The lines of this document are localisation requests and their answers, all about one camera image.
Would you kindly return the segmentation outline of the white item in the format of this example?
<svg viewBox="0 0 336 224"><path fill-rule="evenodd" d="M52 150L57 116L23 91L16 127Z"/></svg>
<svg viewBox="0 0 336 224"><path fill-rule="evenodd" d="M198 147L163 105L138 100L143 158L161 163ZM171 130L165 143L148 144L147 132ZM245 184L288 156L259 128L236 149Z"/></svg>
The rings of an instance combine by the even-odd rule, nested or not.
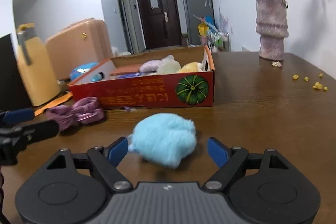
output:
<svg viewBox="0 0 336 224"><path fill-rule="evenodd" d="M180 63L174 59L174 56L168 55L159 62L156 73L159 75L174 74L181 68Z"/></svg>

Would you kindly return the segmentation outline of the blue fluffy puff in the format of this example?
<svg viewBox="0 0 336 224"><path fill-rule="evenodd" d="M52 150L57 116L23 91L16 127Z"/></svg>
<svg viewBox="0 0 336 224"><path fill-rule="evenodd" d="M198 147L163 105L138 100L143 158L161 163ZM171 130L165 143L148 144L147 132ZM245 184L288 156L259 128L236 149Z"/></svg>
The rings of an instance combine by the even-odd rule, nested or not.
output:
<svg viewBox="0 0 336 224"><path fill-rule="evenodd" d="M129 135L128 151L144 160L176 169L197 146L197 131L190 119L158 113L138 122Z"/></svg>

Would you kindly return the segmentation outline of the purple satin scrunchie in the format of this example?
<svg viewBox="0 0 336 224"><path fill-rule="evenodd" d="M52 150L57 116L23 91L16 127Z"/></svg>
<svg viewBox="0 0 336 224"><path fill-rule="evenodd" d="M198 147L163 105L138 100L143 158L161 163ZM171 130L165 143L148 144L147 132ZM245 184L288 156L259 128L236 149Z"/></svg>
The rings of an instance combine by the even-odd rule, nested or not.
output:
<svg viewBox="0 0 336 224"><path fill-rule="evenodd" d="M60 105L46 111L48 119L59 125L59 131L69 129L80 124L92 124L104 119L104 110L100 107L96 97L86 97L78 100L72 106Z"/></svg>

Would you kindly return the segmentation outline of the blue wet wipes pack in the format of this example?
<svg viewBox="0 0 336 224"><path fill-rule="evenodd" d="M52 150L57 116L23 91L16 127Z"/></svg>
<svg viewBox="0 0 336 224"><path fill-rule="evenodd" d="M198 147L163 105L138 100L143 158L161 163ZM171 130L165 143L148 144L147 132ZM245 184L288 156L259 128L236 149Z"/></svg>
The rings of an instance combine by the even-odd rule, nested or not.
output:
<svg viewBox="0 0 336 224"><path fill-rule="evenodd" d="M75 69L72 69L72 71L70 73L70 80L73 81L73 80L77 79L81 75L90 71L96 65L97 65L97 63L87 63L87 64L79 65Z"/></svg>

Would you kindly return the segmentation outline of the pink suitcase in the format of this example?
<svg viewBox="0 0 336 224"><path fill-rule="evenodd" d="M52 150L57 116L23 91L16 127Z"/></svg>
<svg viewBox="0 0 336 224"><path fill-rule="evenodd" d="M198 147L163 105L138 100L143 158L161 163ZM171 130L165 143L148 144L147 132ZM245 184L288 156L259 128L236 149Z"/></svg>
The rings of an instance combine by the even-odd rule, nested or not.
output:
<svg viewBox="0 0 336 224"><path fill-rule="evenodd" d="M106 23L94 18L71 24L49 37L45 46L59 80L68 79L79 65L113 56Z"/></svg>

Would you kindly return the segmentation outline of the yellow bucket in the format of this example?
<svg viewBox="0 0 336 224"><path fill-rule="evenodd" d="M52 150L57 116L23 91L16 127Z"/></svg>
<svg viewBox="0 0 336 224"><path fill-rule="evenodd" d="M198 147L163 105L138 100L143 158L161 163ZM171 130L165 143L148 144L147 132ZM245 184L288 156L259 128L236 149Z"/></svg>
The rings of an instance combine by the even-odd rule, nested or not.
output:
<svg viewBox="0 0 336 224"><path fill-rule="evenodd" d="M207 36L207 32L209 30L209 26L205 23L198 24L198 31L200 36Z"/></svg>

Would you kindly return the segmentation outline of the fallen petal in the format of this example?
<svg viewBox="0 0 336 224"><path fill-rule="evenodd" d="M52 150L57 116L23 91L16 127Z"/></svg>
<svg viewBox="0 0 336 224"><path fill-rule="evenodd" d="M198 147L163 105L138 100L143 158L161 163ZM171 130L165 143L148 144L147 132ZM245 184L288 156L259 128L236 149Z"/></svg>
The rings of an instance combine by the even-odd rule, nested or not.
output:
<svg viewBox="0 0 336 224"><path fill-rule="evenodd" d="M281 68L282 67L282 63L280 61L274 61L272 63L272 66L275 68Z"/></svg>

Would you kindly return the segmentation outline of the yellow soft item in box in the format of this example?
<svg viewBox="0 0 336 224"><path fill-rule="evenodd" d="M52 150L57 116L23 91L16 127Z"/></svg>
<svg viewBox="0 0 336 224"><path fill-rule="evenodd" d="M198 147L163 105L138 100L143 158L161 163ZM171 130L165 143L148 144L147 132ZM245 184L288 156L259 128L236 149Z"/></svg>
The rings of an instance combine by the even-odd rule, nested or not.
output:
<svg viewBox="0 0 336 224"><path fill-rule="evenodd" d="M203 67L202 63L192 62L192 63L188 63L188 64L184 65L177 72L178 73L202 72L203 71L202 67Z"/></svg>

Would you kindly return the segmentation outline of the fluffy lilac headband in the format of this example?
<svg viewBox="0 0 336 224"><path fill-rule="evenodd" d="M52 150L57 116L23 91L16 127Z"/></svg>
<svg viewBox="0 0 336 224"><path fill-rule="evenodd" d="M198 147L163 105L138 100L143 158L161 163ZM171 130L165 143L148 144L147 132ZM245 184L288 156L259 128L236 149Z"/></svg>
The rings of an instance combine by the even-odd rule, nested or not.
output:
<svg viewBox="0 0 336 224"><path fill-rule="evenodd" d="M150 60L145 63L143 63L139 67L140 73L151 73L157 71L159 66L161 65L161 60Z"/></svg>

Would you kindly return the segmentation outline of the black paper bag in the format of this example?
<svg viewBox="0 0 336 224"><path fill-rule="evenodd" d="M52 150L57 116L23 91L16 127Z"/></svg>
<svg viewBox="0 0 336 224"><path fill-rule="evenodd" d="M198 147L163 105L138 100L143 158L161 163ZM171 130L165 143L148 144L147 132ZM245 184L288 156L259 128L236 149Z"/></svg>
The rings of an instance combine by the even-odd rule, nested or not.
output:
<svg viewBox="0 0 336 224"><path fill-rule="evenodd" d="M0 46L1 111L31 108L32 103L18 70L10 34L1 37Z"/></svg>

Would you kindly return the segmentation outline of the pink textured vase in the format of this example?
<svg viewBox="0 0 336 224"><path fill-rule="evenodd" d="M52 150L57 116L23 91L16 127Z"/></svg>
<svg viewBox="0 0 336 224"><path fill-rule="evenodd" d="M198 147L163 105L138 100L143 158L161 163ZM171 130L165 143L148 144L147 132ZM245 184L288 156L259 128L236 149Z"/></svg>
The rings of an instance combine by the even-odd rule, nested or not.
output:
<svg viewBox="0 0 336 224"><path fill-rule="evenodd" d="M256 32L260 35L259 56L283 61L284 39L289 36L286 2L256 0Z"/></svg>

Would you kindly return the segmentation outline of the dark brown door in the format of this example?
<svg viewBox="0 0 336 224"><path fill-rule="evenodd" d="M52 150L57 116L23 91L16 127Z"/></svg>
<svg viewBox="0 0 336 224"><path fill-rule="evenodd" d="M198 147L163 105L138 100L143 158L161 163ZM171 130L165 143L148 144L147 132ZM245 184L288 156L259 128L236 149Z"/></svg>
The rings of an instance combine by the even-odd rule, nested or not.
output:
<svg viewBox="0 0 336 224"><path fill-rule="evenodd" d="M177 0L137 0L147 50L182 45Z"/></svg>

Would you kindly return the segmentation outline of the red cardboard box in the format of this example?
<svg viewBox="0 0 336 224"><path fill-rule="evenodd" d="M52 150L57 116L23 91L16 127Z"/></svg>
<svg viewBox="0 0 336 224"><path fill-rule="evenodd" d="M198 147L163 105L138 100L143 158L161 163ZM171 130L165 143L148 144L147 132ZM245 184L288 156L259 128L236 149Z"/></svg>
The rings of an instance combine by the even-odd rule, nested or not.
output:
<svg viewBox="0 0 336 224"><path fill-rule="evenodd" d="M117 79L115 69L136 68L173 55L180 65L202 63L203 71ZM74 100L96 97L105 109L205 107L214 103L215 66L208 46L166 48L105 59L68 85Z"/></svg>

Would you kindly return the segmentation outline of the yellow thermos jug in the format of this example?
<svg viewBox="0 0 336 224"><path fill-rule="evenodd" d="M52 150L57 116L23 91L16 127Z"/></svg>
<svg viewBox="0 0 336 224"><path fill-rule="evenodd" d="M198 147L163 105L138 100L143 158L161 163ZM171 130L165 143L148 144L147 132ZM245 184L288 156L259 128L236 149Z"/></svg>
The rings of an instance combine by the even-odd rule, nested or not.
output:
<svg viewBox="0 0 336 224"><path fill-rule="evenodd" d="M17 65L33 106L49 102L61 92L45 44L35 32L33 23L17 29Z"/></svg>

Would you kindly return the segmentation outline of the blue tissue pack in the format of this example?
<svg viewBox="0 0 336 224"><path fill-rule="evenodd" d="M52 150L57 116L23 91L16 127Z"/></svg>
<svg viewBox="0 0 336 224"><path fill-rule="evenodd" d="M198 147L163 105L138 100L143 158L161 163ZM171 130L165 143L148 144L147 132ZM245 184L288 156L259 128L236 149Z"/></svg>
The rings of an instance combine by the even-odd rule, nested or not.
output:
<svg viewBox="0 0 336 224"><path fill-rule="evenodd" d="M135 78L135 77L141 77L144 76L145 73L137 72L137 73L127 73L123 75L118 75L117 79L129 79L129 78Z"/></svg>

